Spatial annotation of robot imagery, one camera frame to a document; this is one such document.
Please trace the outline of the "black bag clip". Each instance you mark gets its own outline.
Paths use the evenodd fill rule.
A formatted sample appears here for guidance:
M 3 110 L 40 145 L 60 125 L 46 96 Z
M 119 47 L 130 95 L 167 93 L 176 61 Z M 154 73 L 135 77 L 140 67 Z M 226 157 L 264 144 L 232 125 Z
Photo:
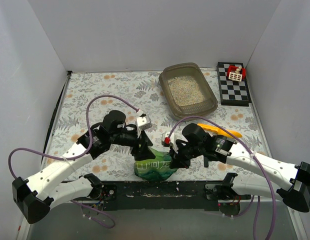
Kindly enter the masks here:
M 210 162 L 209 159 L 208 159 L 207 157 L 204 156 L 204 157 L 203 157 L 203 163 L 204 163 L 204 167 L 205 167 L 205 168 L 208 168 L 208 167 L 209 167 L 209 162 Z

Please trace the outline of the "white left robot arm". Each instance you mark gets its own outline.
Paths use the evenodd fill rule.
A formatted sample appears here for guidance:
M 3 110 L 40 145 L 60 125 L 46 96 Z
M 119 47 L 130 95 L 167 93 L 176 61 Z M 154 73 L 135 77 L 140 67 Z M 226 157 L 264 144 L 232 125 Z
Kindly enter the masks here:
M 104 186 L 94 174 L 69 182 L 65 179 L 107 152 L 111 145 L 130 147 L 135 161 L 154 159 L 155 154 L 150 149 L 153 144 L 145 132 L 151 126 L 146 114 L 140 113 L 134 124 L 126 124 L 126 115 L 112 110 L 49 166 L 26 179 L 15 177 L 13 200 L 27 222 L 37 223 L 54 207 L 76 198 L 98 199 Z

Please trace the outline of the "yellow plastic scoop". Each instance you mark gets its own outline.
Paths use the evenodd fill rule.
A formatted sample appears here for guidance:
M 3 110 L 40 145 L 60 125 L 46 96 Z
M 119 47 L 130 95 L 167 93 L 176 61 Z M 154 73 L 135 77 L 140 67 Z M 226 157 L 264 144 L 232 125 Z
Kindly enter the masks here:
M 212 132 L 212 133 L 215 133 L 217 135 L 223 135 L 227 138 L 233 138 L 233 136 L 237 137 L 237 138 L 242 138 L 242 134 L 237 132 L 237 131 L 234 131 L 234 130 L 229 130 L 227 129 L 227 131 L 230 134 L 228 134 L 227 132 L 225 132 L 224 130 L 216 127 L 216 126 L 212 126 L 212 125 L 207 125 L 207 124 L 203 124 L 203 123 L 198 123 L 197 124 L 198 126 L 200 126 L 204 131 L 208 131 L 208 132 Z

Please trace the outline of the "green cat litter bag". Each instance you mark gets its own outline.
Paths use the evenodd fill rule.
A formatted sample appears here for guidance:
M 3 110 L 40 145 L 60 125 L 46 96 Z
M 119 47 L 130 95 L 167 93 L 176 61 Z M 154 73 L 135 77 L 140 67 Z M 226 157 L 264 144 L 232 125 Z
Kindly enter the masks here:
M 173 175 L 178 168 L 170 168 L 171 156 L 169 152 L 150 148 L 155 158 L 135 161 L 133 170 L 137 177 L 148 182 L 162 182 Z

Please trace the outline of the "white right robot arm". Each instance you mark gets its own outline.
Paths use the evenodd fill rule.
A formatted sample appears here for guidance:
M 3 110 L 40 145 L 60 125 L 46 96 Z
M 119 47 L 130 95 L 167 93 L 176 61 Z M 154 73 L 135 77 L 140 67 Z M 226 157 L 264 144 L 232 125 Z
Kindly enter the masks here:
M 170 168 L 189 168 L 191 160 L 204 157 L 204 163 L 220 162 L 240 167 L 257 175 L 239 178 L 231 174 L 221 185 L 222 195 L 232 199 L 236 195 L 255 195 L 281 200 L 288 207 L 302 212 L 310 211 L 310 164 L 296 165 L 253 153 L 234 138 L 210 135 L 202 127 L 190 123 L 182 130 L 184 140 L 173 132 L 162 135 L 162 145 L 169 147 Z

